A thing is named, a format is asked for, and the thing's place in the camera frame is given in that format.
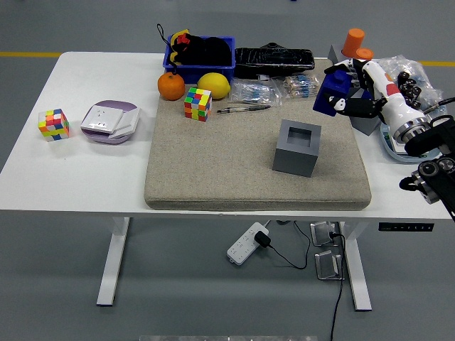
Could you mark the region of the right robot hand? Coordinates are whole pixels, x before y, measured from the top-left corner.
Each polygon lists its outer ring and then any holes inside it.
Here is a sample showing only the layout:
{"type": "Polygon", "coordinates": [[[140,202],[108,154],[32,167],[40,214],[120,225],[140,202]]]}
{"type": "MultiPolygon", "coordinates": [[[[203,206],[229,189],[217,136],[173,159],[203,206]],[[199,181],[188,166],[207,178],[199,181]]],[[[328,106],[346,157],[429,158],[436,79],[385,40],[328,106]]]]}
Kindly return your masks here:
{"type": "Polygon", "coordinates": [[[372,98],[342,98],[325,94],[324,97],[335,112],[348,117],[380,117],[393,133],[396,141],[406,143],[413,135],[429,129],[425,115],[411,108],[383,68],[373,60],[347,59],[324,70],[326,75],[336,71],[355,72],[360,88],[367,90],[372,98]]]}

